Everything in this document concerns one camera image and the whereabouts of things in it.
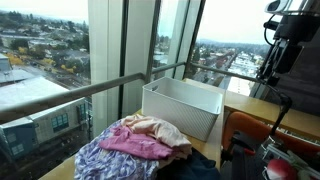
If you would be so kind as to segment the orange chair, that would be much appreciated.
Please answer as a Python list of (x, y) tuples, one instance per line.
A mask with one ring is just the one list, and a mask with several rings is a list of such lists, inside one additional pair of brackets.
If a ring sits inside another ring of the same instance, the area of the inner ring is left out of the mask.
[[(229, 160), (227, 152), (235, 131), (241, 131), (256, 141), (263, 141), (271, 131), (271, 127), (242, 112), (232, 112), (224, 125), (222, 133), (221, 158)], [(277, 131), (275, 136), (281, 139), (286, 148), (303, 157), (313, 158), (320, 152), (320, 146), (308, 143), (291, 135)]]

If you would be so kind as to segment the metal window handrail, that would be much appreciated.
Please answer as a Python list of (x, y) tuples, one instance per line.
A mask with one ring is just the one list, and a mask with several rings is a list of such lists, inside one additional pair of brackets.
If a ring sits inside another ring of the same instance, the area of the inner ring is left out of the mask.
[(0, 111), (0, 124), (8, 123), (13, 120), (34, 114), (55, 106), (65, 104), (77, 100), (82, 97), (87, 97), (101, 91), (121, 86), (135, 80), (145, 80), (146, 75), (139, 72), (132, 75), (122, 76), (113, 80), (108, 80), (102, 83), (83, 86), (77, 89), (72, 89), (66, 92), (57, 93), (51, 96), (40, 99), (31, 100), (26, 103), (20, 103), (11, 107), (6, 107)]

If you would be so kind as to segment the magenta pink garment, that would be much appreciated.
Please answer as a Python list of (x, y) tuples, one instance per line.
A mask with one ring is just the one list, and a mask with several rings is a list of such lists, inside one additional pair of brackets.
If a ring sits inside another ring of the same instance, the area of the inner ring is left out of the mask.
[(173, 154), (173, 149), (145, 134), (135, 134), (130, 128), (118, 126), (111, 129), (112, 136), (99, 142), (105, 150), (116, 150), (137, 157), (159, 160)]

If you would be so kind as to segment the peach pink garment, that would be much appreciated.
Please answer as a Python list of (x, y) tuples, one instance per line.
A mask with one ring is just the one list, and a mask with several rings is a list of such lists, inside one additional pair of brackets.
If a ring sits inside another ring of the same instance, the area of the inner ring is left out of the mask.
[(145, 134), (173, 148), (178, 158), (186, 159), (192, 154), (191, 142), (168, 121), (139, 114), (127, 116), (121, 120), (121, 125), (128, 127), (135, 134)]

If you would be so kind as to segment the white plastic basket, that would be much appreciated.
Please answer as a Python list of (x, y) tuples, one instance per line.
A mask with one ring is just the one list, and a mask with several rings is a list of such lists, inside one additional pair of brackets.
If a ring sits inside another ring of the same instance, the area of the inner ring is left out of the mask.
[(163, 77), (143, 86), (142, 114), (166, 120), (206, 141), (222, 112), (223, 94)]

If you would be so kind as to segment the purple white floral garment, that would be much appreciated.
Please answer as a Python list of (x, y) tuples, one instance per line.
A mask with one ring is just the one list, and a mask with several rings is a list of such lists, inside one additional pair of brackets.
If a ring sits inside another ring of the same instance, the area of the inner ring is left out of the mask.
[(99, 142), (112, 136), (116, 121), (75, 154), (75, 180), (154, 180), (159, 163), (115, 150), (104, 150)]

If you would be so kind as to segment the dark navy garment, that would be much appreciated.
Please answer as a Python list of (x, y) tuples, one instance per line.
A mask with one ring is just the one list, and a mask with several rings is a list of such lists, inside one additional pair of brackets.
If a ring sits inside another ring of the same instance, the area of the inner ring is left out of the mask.
[(220, 180), (220, 172), (215, 160), (193, 148), (186, 159), (174, 160), (158, 170), (156, 180)]

